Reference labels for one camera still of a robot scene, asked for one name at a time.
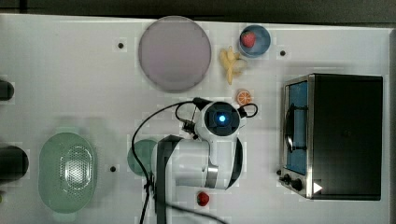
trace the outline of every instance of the black toaster oven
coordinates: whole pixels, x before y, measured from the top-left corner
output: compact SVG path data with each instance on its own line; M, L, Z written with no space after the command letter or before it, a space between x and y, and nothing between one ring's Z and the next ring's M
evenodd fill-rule
M312 74L283 100L280 183L308 199L380 200L382 77Z

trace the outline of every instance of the green basket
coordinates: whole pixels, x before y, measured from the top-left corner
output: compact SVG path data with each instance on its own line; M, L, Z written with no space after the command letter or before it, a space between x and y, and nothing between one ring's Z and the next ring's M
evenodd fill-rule
M42 201L56 213L76 213L93 195L96 170L96 155L84 138L75 133L55 134L40 152L38 190Z

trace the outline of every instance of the small bowl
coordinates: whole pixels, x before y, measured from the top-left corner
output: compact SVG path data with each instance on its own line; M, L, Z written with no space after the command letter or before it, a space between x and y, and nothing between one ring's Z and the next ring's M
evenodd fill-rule
M251 31L256 35L256 42L253 47L247 48L241 42L241 35L244 32ZM239 36L239 49L244 56L248 58L257 58L265 53L270 48L271 36L268 31L260 25L250 25L246 27Z

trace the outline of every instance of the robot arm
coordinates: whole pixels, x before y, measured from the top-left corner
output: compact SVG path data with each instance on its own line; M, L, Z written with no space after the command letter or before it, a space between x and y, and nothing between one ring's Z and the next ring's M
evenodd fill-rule
M201 110L192 127L197 140L169 135L154 148L151 167L155 175L157 223L171 223L176 186L227 189L242 171L243 149L237 138L245 125L244 111L224 102L193 100Z

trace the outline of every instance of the black cable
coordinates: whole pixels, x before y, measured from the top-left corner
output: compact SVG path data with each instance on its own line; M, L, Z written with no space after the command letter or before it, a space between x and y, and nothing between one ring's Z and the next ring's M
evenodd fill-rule
M197 110L197 106L195 106L194 113L192 114L191 122L193 122L193 120L194 120L194 116L195 116L195 111L196 111L196 110Z
M244 108L245 106L248 106L248 105L253 105L256 108L256 110L254 111L254 113L252 115L247 116L247 118L250 119L257 115L257 112L259 112L259 108L255 104L241 105L241 107L239 107L239 108Z
M193 104L193 102L192 101L190 101L190 102L186 102L186 104ZM183 105L186 105L186 104L182 104L182 105L178 105L177 107L176 107L176 111L175 111L175 116L176 116L176 118L178 119L178 120L180 120L180 121L184 121L185 119L181 119L179 116L178 116L178 110L183 106Z
M142 215L140 217L140 224L143 224L143 220L145 219L145 214L146 214L146 209L147 209L147 205L148 205L148 200L149 200L149 186L151 185L151 182L149 180L149 174L145 168L145 166L143 165L142 161L139 160L139 158L136 155L135 149L134 149L134 140L136 139L137 133L139 132L139 130L143 127L143 125L152 117L156 116L157 114L163 112L164 110L173 107L175 105L184 105L184 104L189 104L192 103L192 101L185 101L185 102L180 102L177 104L173 104L173 105L169 105L166 106L160 110L158 110L157 112L155 112L154 114L150 115L148 118L146 118L145 120L143 120L143 122L139 125L139 127L136 129L136 131L134 132L134 136L132 137L132 145L131 145L131 150L132 153L134 154L134 158L136 159L137 163L139 164L139 166L142 168L143 174L145 175L146 178L146 185L145 185L145 190L146 190L146 200L145 200L145 204L143 205L143 209L142 209Z
M222 224L227 224L227 222L219 219L218 217L215 217L215 216L212 216L212 215L209 215L209 214L206 214L206 213L197 213L194 210L183 208L183 207L180 207L180 206L177 206L177 205L174 205L174 204L170 204L170 203L166 203L165 205L167 207L170 207L170 208L172 208L174 210L177 210L179 212L186 212L186 213L190 213L190 214L195 214L195 215L200 216L200 217L211 218L211 219L216 220L217 222L222 223Z

